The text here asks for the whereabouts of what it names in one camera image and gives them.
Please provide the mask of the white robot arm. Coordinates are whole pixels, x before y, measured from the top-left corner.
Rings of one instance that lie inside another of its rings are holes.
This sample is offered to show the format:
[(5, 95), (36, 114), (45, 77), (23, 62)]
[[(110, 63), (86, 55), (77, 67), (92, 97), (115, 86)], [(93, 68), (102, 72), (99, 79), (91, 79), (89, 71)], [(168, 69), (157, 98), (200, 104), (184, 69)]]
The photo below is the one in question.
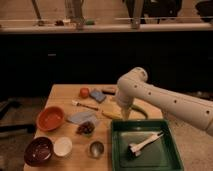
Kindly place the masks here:
[(117, 81), (116, 103), (127, 120), (135, 98), (167, 111), (213, 137), (213, 102), (148, 84), (148, 74), (135, 67)]

